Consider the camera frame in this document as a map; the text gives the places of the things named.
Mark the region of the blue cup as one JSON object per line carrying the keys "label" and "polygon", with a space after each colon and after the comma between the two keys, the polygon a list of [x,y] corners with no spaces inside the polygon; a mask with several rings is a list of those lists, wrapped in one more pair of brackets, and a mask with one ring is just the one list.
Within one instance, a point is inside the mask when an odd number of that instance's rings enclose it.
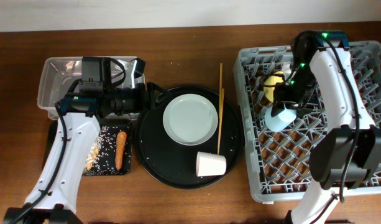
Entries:
{"label": "blue cup", "polygon": [[271,131],[280,132],[296,119],[296,111],[293,109],[285,108],[275,116],[272,116],[272,111],[273,106],[269,106],[264,115],[266,127]]}

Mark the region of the yellow bowl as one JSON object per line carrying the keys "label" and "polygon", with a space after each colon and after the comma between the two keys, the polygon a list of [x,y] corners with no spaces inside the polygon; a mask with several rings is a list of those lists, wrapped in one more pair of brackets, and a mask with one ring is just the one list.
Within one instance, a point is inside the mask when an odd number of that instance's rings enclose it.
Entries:
{"label": "yellow bowl", "polygon": [[282,83],[284,81],[284,72],[283,71],[278,71],[275,72],[274,74],[271,74],[265,81],[264,85],[268,85],[269,87],[264,87],[264,93],[266,98],[273,103],[274,101],[274,90],[275,87],[274,85],[278,83]]}

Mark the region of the orange carrot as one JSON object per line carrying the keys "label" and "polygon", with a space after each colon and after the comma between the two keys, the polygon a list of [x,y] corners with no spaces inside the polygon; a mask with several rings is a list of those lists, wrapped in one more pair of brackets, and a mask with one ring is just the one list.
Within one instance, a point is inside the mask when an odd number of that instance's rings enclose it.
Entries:
{"label": "orange carrot", "polygon": [[115,158],[115,165],[117,170],[120,170],[122,168],[126,141],[127,141],[127,133],[125,131],[118,132],[116,137],[116,158]]}

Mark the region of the pink cup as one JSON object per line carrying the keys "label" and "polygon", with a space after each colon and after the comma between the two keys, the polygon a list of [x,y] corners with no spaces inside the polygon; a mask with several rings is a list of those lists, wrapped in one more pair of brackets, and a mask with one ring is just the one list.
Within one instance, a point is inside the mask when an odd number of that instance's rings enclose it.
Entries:
{"label": "pink cup", "polygon": [[226,172],[226,158],[217,154],[198,152],[196,175],[198,177],[223,175]]}

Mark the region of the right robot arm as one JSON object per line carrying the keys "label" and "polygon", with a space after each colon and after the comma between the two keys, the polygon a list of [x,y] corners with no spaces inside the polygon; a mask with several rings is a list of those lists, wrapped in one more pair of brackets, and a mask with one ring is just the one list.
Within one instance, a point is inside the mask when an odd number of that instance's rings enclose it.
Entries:
{"label": "right robot arm", "polygon": [[310,151],[312,180],[287,223],[324,223],[347,190],[371,178],[381,161],[381,128],[367,112],[351,68],[350,46],[341,31],[306,30],[291,43],[293,70],[273,85],[267,127],[284,130],[320,90],[328,130]]}

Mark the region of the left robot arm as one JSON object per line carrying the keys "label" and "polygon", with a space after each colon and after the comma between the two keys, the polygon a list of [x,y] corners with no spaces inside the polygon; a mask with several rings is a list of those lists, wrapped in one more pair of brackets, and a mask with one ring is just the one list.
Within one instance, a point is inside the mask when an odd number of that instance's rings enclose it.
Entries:
{"label": "left robot arm", "polygon": [[23,207],[7,209],[4,223],[80,223],[76,198],[99,121],[152,110],[159,94],[170,95],[152,82],[123,88],[125,77],[125,66],[115,58],[82,58],[81,78],[55,103],[57,132],[39,180]]}

